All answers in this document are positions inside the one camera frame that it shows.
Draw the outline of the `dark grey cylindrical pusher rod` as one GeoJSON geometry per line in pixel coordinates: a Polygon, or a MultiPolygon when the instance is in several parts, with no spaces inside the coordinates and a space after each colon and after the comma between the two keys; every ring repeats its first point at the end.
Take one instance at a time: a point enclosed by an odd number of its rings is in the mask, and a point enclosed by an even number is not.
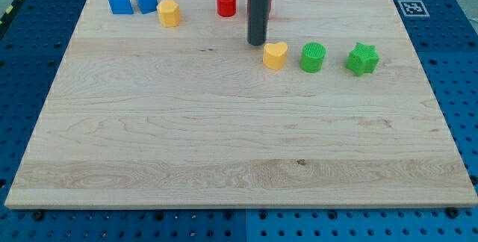
{"type": "Polygon", "coordinates": [[[270,0],[249,0],[247,41],[253,46],[261,46],[267,38],[267,24],[270,0]]]}

